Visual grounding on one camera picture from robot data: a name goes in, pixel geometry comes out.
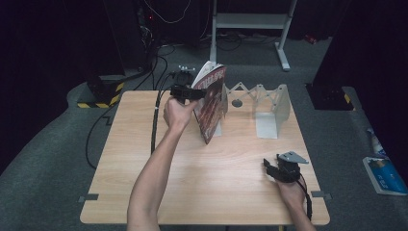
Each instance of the forearm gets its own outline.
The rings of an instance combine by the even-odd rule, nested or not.
[[[297,231],[316,231],[315,226],[306,216],[303,207],[293,206],[291,204],[287,204],[287,207]]]
[[[181,130],[168,129],[147,161],[131,193],[128,220],[134,219],[136,223],[142,223],[140,219],[155,219],[157,222],[157,212],[165,194],[171,161],[181,135]]]

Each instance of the yellow and black hazard tape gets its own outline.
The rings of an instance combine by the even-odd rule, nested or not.
[[[106,102],[78,102],[79,108],[110,108],[119,101],[120,92],[122,91],[124,83],[117,85],[115,93],[109,103]]]

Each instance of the electrical cord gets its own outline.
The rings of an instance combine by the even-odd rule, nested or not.
[[[300,176],[301,176],[302,179],[303,179],[303,182],[305,183],[305,186],[303,186],[303,185],[299,182],[299,180],[294,179],[294,177],[290,174],[290,172],[289,172],[285,167],[283,167],[283,169],[286,170],[286,172],[288,173],[288,175],[297,183],[297,185],[300,186],[300,188],[301,188],[301,189],[303,190],[303,192],[305,193],[305,197],[306,197],[306,215],[307,215],[307,218],[308,218],[309,220],[312,220],[312,213],[313,213],[313,211],[312,211],[312,199],[310,198],[310,195],[307,193],[307,184],[306,184],[305,178],[303,177],[302,173],[299,172]]]
[[[189,3],[187,4],[187,7],[184,8],[184,10],[183,10],[183,15],[182,15],[179,19],[177,19],[177,20],[175,20],[175,21],[167,21],[167,20],[165,20],[164,18],[162,18],[162,17],[147,3],[146,0],[144,0],[144,3],[146,4],[146,6],[147,6],[150,10],[152,10],[153,13],[155,13],[163,22],[171,24],[171,23],[176,23],[176,22],[181,21],[181,20],[186,16],[186,11],[187,11],[187,9],[188,9],[189,6],[190,6],[191,0],[189,0]]]
[[[144,77],[144,79],[143,79],[135,88],[133,88],[133,90],[137,90],[137,89],[152,75],[153,71],[156,69],[156,66],[157,66],[157,60],[156,60],[155,64],[153,65],[153,68],[151,69],[150,73],[149,73],[146,77]],[[120,101],[120,99],[119,99],[111,108],[109,108],[106,112],[104,112],[98,119],[96,119],[96,121],[93,123],[92,127],[90,128],[90,130],[89,130],[89,132],[88,132],[87,141],[86,141],[86,144],[85,144],[85,157],[86,157],[86,159],[87,159],[88,165],[89,165],[91,168],[93,168],[93,169],[96,169],[96,166],[90,161],[90,159],[89,159],[89,151],[88,151],[88,149],[89,149],[90,135],[91,135],[93,129],[95,128],[96,124],[99,122],[99,120],[100,120],[101,118],[103,118],[103,117],[106,117],[105,115],[106,115],[108,112],[110,112],[111,109],[113,109],[114,107],[116,107],[116,105],[119,104],[119,101]]]
[[[230,43],[238,42],[238,44],[234,48],[226,49],[226,48],[222,48],[217,42],[217,48],[222,50],[222,51],[234,51],[234,50],[238,49],[242,45],[242,38],[239,37],[238,35],[236,35],[235,37],[225,37],[225,38],[223,38],[223,41],[230,42]]]
[[[255,39],[261,39],[260,41],[245,41],[246,39],[254,39],[252,37],[245,37],[245,38],[242,39],[243,40],[242,44],[263,45],[263,44],[268,44],[268,43],[275,42],[279,37],[274,37],[270,41],[267,41],[269,38],[271,38],[271,37],[255,38]]]
[[[166,60],[165,58],[161,57],[161,56],[158,56],[158,58],[162,59],[162,60],[165,62],[166,67],[165,67],[165,69],[163,70],[162,74],[160,75],[159,79],[157,80],[156,86],[153,87],[153,90],[156,90],[156,89],[157,89],[157,86],[159,85],[159,82],[162,80],[162,78],[163,78],[163,76],[165,75],[166,70],[167,70],[167,68],[168,68],[168,62],[167,62],[167,60]]]
[[[154,89],[154,73],[152,72],[152,89]]]
[[[167,74],[165,79],[162,81],[159,90],[157,92],[157,97],[156,97],[156,103],[155,103],[155,108],[154,108],[154,115],[153,115],[153,125],[152,125],[152,136],[151,136],[151,145],[150,145],[150,154],[153,154],[154,150],[156,149],[156,133],[157,133],[157,121],[159,117],[159,108],[160,108],[160,102],[162,101],[163,94],[166,92],[171,87],[167,87],[164,91],[163,86],[165,85],[165,82],[167,81],[169,76],[174,77],[175,72],[171,72]]]
[[[170,52],[164,53],[164,54],[160,54],[160,56],[167,56],[167,55],[171,55],[175,50],[176,50],[176,46],[173,44],[169,44],[169,45],[163,45],[161,46],[159,49],[164,48],[164,47],[171,47],[173,48]]]
[[[205,35],[206,31],[207,31],[207,27],[208,27],[208,23],[210,21],[210,12],[211,12],[211,0],[208,0],[208,13],[207,13],[207,21],[205,23],[205,27],[203,30],[203,33],[201,34],[200,38],[203,38],[203,36]]]
[[[104,83],[107,83],[107,84],[121,84],[121,83],[128,82],[128,81],[130,81],[130,80],[138,79],[138,78],[140,78],[141,76],[146,75],[148,72],[149,72],[149,70],[146,69],[145,71],[143,71],[143,72],[141,72],[141,73],[134,74],[134,75],[131,75],[131,76],[126,77],[126,78],[123,78],[123,79],[119,79],[119,80],[104,80]]]

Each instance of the human hand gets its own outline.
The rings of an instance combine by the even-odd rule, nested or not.
[[[275,181],[279,186],[279,190],[285,204],[293,209],[303,210],[303,202],[305,200],[305,192],[303,189],[296,182],[283,183],[278,180]],[[305,187],[303,178],[299,179],[299,183]]]
[[[163,117],[170,130],[182,132],[190,122],[191,112],[197,106],[198,101],[191,101],[189,105],[181,104],[170,96],[165,105]]]

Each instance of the gray carpet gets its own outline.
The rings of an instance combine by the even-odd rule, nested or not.
[[[217,60],[227,66],[227,87],[238,82],[248,87],[263,84],[269,90],[280,84],[288,85],[320,187],[333,197],[326,201],[331,221],[318,230],[408,230],[407,197],[376,194],[362,164],[362,159],[371,155],[366,133],[370,123],[359,105],[358,92],[344,88],[357,108],[352,112],[317,111],[309,98],[305,83],[313,81],[329,43],[330,40],[325,40],[312,45],[287,40],[285,52],[292,68],[290,72],[282,71],[271,42],[242,44],[233,51],[218,49]],[[222,49],[236,45],[219,43]],[[168,61],[166,73],[177,70],[179,64],[199,69],[209,59],[208,48],[183,45],[164,47],[159,54]],[[159,60],[156,80],[164,69],[165,63]],[[142,79],[126,82],[124,90],[132,90]],[[88,193],[94,174],[85,158],[87,135],[96,119],[106,112],[76,107],[84,86],[68,94],[69,108],[27,143],[0,176],[1,231],[125,230],[125,225],[84,224],[79,219],[84,204],[78,198]],[[151,78],[140,86],[140,90],[151,89]],[[112,119],[115,108],[107,116]],[[103,118],[96,124],[89,139],[89,158],[94,165],[109,134],[106,121]],[[176,225],[163,226],[163,230],[214,231],[226,227]],[[229,230],[277,228],[231,226]]]

